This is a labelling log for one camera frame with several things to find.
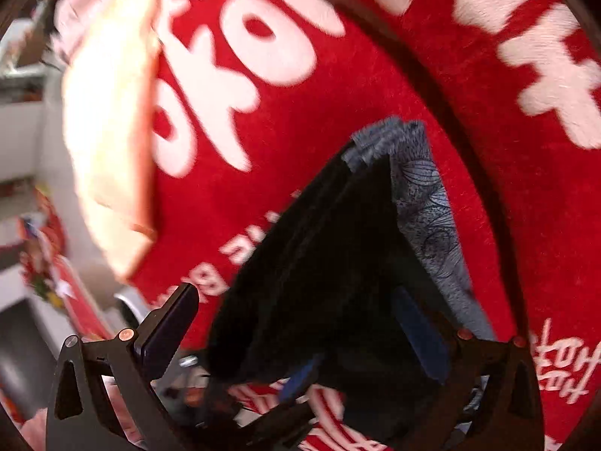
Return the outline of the black pants with grey waistband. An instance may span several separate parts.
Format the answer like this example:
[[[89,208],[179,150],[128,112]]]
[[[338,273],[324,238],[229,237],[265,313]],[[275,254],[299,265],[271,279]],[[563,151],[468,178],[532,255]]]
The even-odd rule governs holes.
[[[316,365],[321,385],[399,382],[412,365],[401,290],[491,340],[424,125],[352,136],[237,274],[210,331],[210,373],[269,383]]]

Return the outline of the red blanket with white characters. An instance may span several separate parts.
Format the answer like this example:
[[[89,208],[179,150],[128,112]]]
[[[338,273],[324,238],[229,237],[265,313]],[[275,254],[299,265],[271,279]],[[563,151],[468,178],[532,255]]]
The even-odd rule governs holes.
[[[88,230],[151,313],[49,444],[596,450],[600,59],[574,0],[56,0]]]

